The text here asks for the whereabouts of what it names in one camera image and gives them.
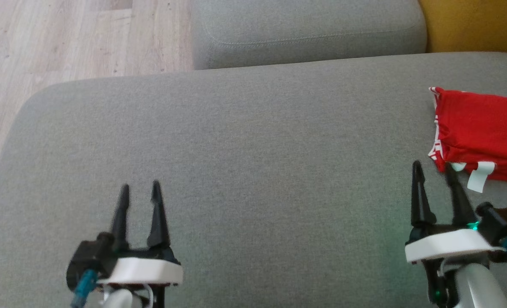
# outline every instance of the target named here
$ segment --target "gray upholstered surface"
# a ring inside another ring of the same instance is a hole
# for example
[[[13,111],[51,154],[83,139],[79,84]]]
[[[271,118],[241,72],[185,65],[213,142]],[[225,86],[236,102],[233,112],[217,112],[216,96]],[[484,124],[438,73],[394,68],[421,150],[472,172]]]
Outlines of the gray upholstered surface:
[[[507,54],[389,56],[84,80],[20,111],[0,160],[0,307],[66,306],[65,267],[160,179],[185,283],[168,307],[428,307],[404,259],[410,168],[440,222],[429,86],[507,95]],[[474,203],[507,206],[507,183]],[[494,267],[507,291],[507,265]]]
[[[195,69],[423,53],[417,0],[194,0]]]

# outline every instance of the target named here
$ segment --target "wooden floor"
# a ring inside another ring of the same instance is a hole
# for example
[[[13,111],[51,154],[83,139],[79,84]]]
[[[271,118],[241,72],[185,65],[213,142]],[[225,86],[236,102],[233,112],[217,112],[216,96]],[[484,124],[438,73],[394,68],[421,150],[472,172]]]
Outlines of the wooden floor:
[[[192,70],[189,0],[0,0],[0,152],[33,93]]]

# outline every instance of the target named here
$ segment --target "gray ottoman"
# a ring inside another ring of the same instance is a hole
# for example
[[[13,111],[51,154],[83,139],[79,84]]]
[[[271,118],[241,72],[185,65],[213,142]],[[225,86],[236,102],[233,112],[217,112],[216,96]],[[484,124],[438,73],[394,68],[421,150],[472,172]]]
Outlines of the gray ottoman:
[[[131,185],[145,245],[162,183],[185,283],[180,307],[430,307],[405,261],[411,164],[440,222],[426,156],[429,86],[507,96],[507,54],[385,56],[51,86],[21,109],[0,159],[0,307],[65,307],[81,240],[107,230]],[[507,207],[490,181],[472,203]],[[492,268],[507,293],[507,264]],[[95,306],[96,298],[91,304]]]
[[[194,0],[195,69],[423,53],[417,0]]]

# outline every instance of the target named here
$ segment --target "folded red fabric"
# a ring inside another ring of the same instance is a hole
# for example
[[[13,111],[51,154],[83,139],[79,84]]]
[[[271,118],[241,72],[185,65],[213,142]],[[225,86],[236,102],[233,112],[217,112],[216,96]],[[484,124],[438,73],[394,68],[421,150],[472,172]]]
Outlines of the folded red fabric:
[[[435,98],[436,138],[429,156],[443,172],[445,162],[466,163],[471,173],[493,162],[489,179],[507,181],[507,97],[430,88]]]

